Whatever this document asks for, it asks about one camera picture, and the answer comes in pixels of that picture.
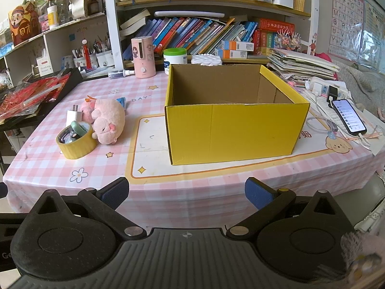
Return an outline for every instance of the smartphone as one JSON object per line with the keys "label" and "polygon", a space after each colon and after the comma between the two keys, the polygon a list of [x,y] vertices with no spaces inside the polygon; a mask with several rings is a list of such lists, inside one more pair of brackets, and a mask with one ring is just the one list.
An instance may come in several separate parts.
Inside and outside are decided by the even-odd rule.
{"label": "smartphone", "polygon": [[342,120],[347,131],[353,135],[366,134],[366,127],[346,99],[332,101],[332,107]]}

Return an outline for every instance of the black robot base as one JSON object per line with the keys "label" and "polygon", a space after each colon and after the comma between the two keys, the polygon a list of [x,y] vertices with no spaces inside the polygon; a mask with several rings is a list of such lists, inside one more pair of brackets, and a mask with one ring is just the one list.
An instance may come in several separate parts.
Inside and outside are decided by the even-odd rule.
{"label": "black robot base", "polygon": [[353,227],[330,193],[297,197],[255,178],[257,212],[231,227],[146,231],[115,209],[121,177],[77,196],[46,190],[28,214],[0,214],[0,270],[17,267],[11,289],[307,289],[319,266],[346,273],[341,236]]}

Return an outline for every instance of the charging cable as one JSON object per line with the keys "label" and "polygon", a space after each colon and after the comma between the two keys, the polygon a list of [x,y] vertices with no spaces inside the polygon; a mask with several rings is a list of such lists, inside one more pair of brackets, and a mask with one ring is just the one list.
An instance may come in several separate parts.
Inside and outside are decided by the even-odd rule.
{"label": "charging cable", "polygon": [[[330,120],[329,118],[326,118],[325,116],[322,116],[322,114],[324,113],[321,108],[319,107],[318,105],[318,102],[317,102],[317,97],[318,97],[318,92],[314,92],[314,95],[315,95],[315,105],[317,107],[317,111],[319,112],[319,114],[321,114],[321,116],[312,116],[312,117],[309,117],[307,120],[306,120],[306,124],[311,127],[312,129],[314,130],[318,130],[318,131],[326,131],[328,132],[328,135],[329,137],[334,134],[334,132],[337,132],[338,131],[338,128],[343,131],[345,134],[351,136],[351,137],[354,137],[354,138],[357,138],[357,136],[354,136],[352,134],[350,134],[348,131],[345,130],[345,127],[341,127],[341,125],[333,122],[332,120]],[[318,128],[318,127],[315,127],[313,126],[312,124],[310,124],[310,121],[313,120],[313,119],[322,119],[326,122],[326,124],[330,127],[330,129],[322,129],[322,128]],[[374,127],[374,130],[373,132],[369,135],[369,136],[365,136],[363,137],[363,135],[361,133],[359,133],[359,139],[362,143],[363,146],[366,146],[366,147],[370,147],[370,143],[369,141],[367,140],[368,138],[372,137],[374,135],[374,133],[377,131],[377,127]]]}

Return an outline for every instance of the white cable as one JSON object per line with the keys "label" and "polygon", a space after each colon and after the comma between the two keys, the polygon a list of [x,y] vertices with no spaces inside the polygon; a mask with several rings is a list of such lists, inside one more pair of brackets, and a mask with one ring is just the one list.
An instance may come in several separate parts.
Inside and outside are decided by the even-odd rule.
{"label": "white cable", "polygon": [[[316,107],[317,107],[318,112],[319,112],[320,114],[323,114],[323,113],[325,113],[325,112],[323,112],[323,111],[321,110],[321,108],[319,107],[318,102],[317,102],[317,96],[318,96],[318,92],[315,93],[315,105],[316,105]],[[327,132],[332,131],[331,129],[321,129],[321,128],[314,127],[313,125],[311,125],[311,124],[309,123],[309,121],[310,121],[310,120],[313,120],[313,119],[322,119],[322,120],[324,120],[324,121],[326,122],[327,125],[328,125],[328,122],[327,122],[327,121],[330,121],[331,123],[335,124],[335,126],[337,126],[337,127],[338,127],[341,131],[343,131],[345,134],[347,134],[347,135],[349,135],[349,136],[351,136],[351,137],[357,138],[357,136],[352,135],[352,134],[350,134],[348,131],[346,131],[346,130],[345,130],[345,127],[342,128],[339,124],[333,122],[330,118],[326,118],[325,116],[312,116],[312,117],[309,117],[309,118],[306,120],[306,124],[307,124],[310,128],[312,128],[312,129],[314,129],[314,130],[327,131]],[[360,138],[360,140],[361,140],[361,142],[362,142],[362,145],[366,145],[367,147],[370,146],[370,143],[368,142],[367,139],[374,135],[374,133],[375,133],[376,130],[377,130],[377,127],[378,127],[378,125],[377,125],[376,127],[374,127],[373,132],[372,132],[369,136],[363,137],[363,135],[362,135],[361,133],[359,133],[358,137]]]}

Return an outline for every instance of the phone screen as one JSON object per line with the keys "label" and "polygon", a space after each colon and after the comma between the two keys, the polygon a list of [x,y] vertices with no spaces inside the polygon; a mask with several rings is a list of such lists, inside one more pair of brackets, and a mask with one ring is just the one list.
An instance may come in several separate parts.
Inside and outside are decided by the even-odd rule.
{"label": "phone screen", "polygon": [[347,100],[334,100],[332,102],[336,107],[337,112],[339,112],[349,127],[351,132],[364,131],[366,129],[365,125],[362,123],[361,119],[354,111],[349,101]]}

